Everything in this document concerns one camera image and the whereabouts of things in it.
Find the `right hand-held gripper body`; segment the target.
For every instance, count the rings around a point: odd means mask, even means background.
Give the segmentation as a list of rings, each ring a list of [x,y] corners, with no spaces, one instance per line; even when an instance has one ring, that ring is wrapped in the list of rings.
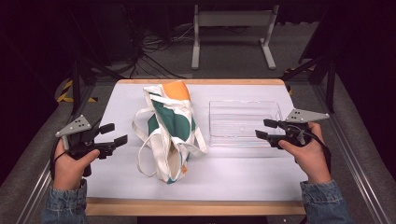
[[[271,147],[281,149],[278,144],[280,140],[286,140],[297,147],[304,147],[308,145],[312,139],[317,140],[323,147],[323,142],[310,131],[308,123],[311,121],[318,121],[321,119],[328,119],[329,114],[307,111],[302,109],[294,108],[286,116],[284,120],[284,126],[280,129],[284,130],[284,134],[270,134],[268,143]]]

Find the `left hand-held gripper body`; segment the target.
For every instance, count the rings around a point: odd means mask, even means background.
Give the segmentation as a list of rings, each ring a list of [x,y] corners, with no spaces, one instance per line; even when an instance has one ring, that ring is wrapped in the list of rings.
[[[64,149],[71,158],[78,160],[94,149],[98,149],[100,151],[98,158],[103,160],[113,154],[113,147],[108,146],[107,143],[94,141],[95,137],[92,136],[94,127],[95,125],[91,125],[83,115],[80,115],[58,131],[55,136],[63,139]]]

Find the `white green orange tote bag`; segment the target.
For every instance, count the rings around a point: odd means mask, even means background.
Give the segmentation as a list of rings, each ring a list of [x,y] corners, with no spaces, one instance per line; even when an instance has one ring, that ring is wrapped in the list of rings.
[[[195,122],[190,92],[182,81],[175,81],[143,89],[147,108],[134,116],[151,112],[148,133],[140,130],[133,121],[135,134],[143,141],[137,155],[137,169],[145,176],[157,176],[162,182],[172,184],[188,171],[191,155],[203,157],[208,153],[203,134]],[[142,168],[141,152],[151,149],[155,171],[146,173]]]

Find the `person's left hand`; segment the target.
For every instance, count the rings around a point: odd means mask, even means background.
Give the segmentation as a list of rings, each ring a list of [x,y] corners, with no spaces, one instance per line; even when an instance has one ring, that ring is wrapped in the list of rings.
[[[64,149],[63,140],[58,142],[54,159],[54,178],[52,187],[58,190],[79,189],[82,175],[85,168],[90,165],[100,154],[98,149],[94,149],[81,159],[71,158]]]

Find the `person's right hand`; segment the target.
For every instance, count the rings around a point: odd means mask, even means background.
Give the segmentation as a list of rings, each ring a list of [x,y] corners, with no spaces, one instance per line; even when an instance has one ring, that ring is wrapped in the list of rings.
[[[297,147],[286,140],[278,144],[291,154],[307,175],[309,184],[324,184],[332,181],[322,145],[315,139],[304,147]]]

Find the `clear plastic tray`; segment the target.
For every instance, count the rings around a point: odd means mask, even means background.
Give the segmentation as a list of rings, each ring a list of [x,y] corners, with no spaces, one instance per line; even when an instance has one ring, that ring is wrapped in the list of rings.
[[[276,127],[264,125],[265,119],[282,120],[277,102],[272,101],[210,101],[209,135],[212,147],[269,147],[255,131],[284,134]]]

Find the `yellow black hazard tape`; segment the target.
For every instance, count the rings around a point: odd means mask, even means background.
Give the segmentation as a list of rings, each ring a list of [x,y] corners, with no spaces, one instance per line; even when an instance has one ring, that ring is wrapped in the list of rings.
[[[67,79],[59,88],[59,92],[56,95],[56,101],[66,102],[66,103],[73,103],[74,98],[72,97],[72,87],[73,87],[73,80]]]

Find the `black tripod stand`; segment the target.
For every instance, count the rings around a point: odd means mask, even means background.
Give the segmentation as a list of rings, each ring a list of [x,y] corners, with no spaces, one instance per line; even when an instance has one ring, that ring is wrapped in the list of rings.
[[[318,23],[318,27],[315,32],[308,41],[298,63],[301,63],[303,59],[306,58],[309,58],[309,61],[303,63],[297,68],[289,68],[285,70],[284,74],[280,77],[281,80],[286,81],[303,72],[308,72],[310,68],[312,68],[312,71],[308,76],[310,84],[320,85],[323,78],[326,77],[327,87],[325,104],[331,113],[334,112],[333,93],[335,84],[335,63],[333,61],[335,50],[332,48],[332,28],[332,10],[328,8]]]
[[[88,7],[78,6],[67,9],[67,19],[71,23],[73,36],[70,39],[74,61],[72,63],[73,110],[78,116],[89,101],[97,81],[92,69],[116,81],[122,79],[118,73],[106,68],[110,65],[103,38]]]

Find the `white table mat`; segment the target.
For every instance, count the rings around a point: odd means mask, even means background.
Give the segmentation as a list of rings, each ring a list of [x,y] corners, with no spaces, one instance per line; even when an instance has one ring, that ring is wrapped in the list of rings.
[[[305,174],[293,157],[256,137],[264,119],[283,119],[293,109],[284,85],[205,85],[188,89],[194,117],[208,147],[202,158],[191,157],[186,175],[166,184],[153,175],[154,159],[134,133],[146,130],[144,85],[118,83],[102,122],[113,123],[106,142],[126,135],[128,142],[114,155],[95,161],[88,180],[91,198],[293,202],[301,198]]]

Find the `wooden table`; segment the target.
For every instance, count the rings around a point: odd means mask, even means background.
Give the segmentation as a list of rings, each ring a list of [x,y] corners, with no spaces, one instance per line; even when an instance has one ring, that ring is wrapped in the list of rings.
[[[97,137],[107,142],[128,135],[126,145],[92,163],[88,178],[90,216],[258,216],[304,213],[300,183],[306,179],[294,158],[273,147],[212,147],[188,162],[185,177],[165,184],[138,172],[142,142],[135,135],[134,114],[145,104],[147,79],[116,83],[102,121],[115,130]],[[150,168],[147,151],[141,161]]]

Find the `white metal stand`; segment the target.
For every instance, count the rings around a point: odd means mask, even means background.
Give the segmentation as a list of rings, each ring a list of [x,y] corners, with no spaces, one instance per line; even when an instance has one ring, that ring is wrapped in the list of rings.
[[[276,24],[279,5],[266,10],[236,10],[236,11],[204,11],[198,5],[194,6],[193,32],[194,42],[191,56],[191,68],[197,70],[200,61],[200,28],[220,26],[262,26],[266,28],[260,44],[267,66],[276,69],[276,63],[269,47],[269,42]]]

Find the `aluminium frame rail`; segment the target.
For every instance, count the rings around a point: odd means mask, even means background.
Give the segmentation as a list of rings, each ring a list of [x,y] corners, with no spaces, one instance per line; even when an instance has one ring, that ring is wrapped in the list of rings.
[[[334,153],[333,169],[357,224],[396,224],[396,181],[382,162],[347,92],[326,122]]]
[[[87,104],[93,90],[94,86],[87,86],[83,87],[80,91],[73,91],[73,96],[77,96],[78,98],[73,103],[73,109],[70,112],[70,115],[67,117],[67,120],[61,123],[61,127],[65,126],[81,114],[81,111],[84,109],[85,104]],[[44,166],[43,171],[38,176],[32,193],[23,207],[16,224],[31,224],[31,220],[35,216],[38,206],[40,205],[42,199],[46,196],[47,188],[51,182],[50,166],[52,152],[56,149],[57,145],[57,140],[55,137],[52,136],[51,139],[54,140],[54,142],[51,151],[49,152],[48,161]]]

